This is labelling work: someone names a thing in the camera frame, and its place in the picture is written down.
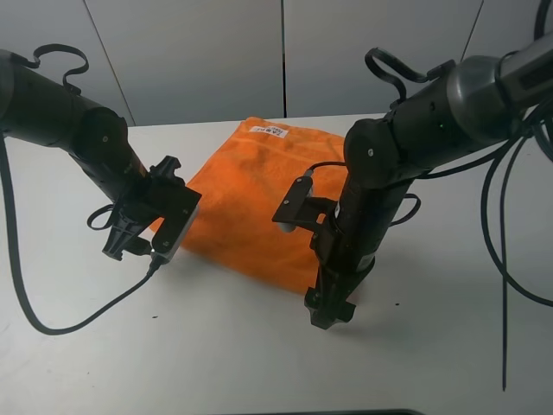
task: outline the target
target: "white table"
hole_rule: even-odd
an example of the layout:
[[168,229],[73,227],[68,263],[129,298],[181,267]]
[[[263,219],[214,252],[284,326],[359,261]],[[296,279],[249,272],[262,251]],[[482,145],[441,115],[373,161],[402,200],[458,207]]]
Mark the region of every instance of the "white table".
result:
[[[359,118],[282,121],[345,134]],[[146,166],[177,156],[187,180],[237,125],[137,127],[130,142]],[[107,233],[85,220],[106,198],[66,154],[13,139],[8,151],[30,299],[42,321],[65,327],[142,278],[149,260],[127,254],[118,263],[101,252]],[[553,310],[513,293],[509,386],[501,392],[501,283],[478,210],[485,170],[415,183],[421,211],[388,232],[353,320],[329,331],[310,326],[302,297],[180,250],[89,327],[40,335],[16,302],[2,218],[0,413],[548,413]],[[546,297],[551,180],[553,166],[532,140],[508,196],[510,264],[522,285]],[[493,222],[497,211],[493,204]]]

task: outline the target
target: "table surface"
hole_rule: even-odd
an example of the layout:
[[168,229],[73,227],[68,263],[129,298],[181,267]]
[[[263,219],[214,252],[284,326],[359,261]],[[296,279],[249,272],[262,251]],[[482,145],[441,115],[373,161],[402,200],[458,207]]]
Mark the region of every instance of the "table surface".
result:
[[[344,135],[365,117],[278,121]],[[136,127],[130,143],[146,166],[177,156],[188,180],[237,126]],[[106,232],[90,231],[85,221],[106,199],[70,157],[14,139],[8,152],[31,303],[47,325],[71,325],[142,278],[149,260],[127,255],[118,263],[101,252]],[[552,167],[531,140],[507,196],[512,274],[545,297],[553,297]],[[485,172],[412,186],[423,200],[420,212],[388,232],[359,287],[353,320],[329,331],[309,324],[300,296],[180,250],[89,327],[41,335],[16,302],[2,219],[0,413],[546,413],[553,404],[553,310],[513,291],[509,385],[501,391],[501,278],[479,219]]]

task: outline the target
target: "orange towel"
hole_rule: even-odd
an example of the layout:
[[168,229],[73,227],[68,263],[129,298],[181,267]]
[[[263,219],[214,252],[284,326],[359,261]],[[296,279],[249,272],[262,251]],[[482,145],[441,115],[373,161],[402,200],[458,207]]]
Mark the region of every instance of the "orange towel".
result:
[[[187,183],[202,198],[182,246],[247,276],[305,293],[315,286],[318,265],[309,249],[311,232],[283,233],[271,218],[294,179],[311,164],[343,160],[343,142],[324,131],[246,119]],[[345,179],[342,167],[316,170],[315,195],[336,200]]]

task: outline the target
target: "towel label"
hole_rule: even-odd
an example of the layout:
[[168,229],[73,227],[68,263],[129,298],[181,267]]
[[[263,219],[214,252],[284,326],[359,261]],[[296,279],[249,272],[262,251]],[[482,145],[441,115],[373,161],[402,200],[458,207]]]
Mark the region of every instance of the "towel label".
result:
[[269,127],[251,127],[250,132],[266,132],[267,134],[271,134],[272,136],[277,136],[280,138],[285,138],[286,134],[288,134],[286,130],[274,127],[272,125]]

